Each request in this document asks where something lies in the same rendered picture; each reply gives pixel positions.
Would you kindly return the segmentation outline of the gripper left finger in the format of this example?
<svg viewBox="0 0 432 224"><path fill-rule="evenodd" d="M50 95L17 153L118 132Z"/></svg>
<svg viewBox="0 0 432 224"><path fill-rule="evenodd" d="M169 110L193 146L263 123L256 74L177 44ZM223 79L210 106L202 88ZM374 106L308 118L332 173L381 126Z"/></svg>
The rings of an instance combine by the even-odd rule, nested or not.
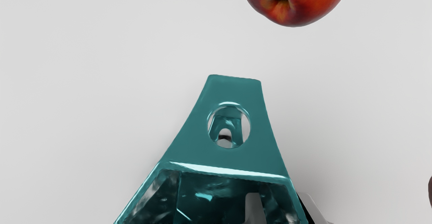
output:
<svg viewBox="0 0 432 224"><path fill-rule="evenodd" d="M251 192L246 195L244 224L267 224L258 192Z"/></svg>

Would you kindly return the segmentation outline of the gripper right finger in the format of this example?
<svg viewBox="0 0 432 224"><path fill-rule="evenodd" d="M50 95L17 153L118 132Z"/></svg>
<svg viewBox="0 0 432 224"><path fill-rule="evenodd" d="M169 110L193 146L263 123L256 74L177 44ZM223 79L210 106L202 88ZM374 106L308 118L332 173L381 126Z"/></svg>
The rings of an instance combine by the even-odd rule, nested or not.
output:
<svg viewBox="0 0 432 224"><path fill-rule="evenodd" d="M309 224L332 224L324 217L312 197L305 192L297 192Z"/></svg>

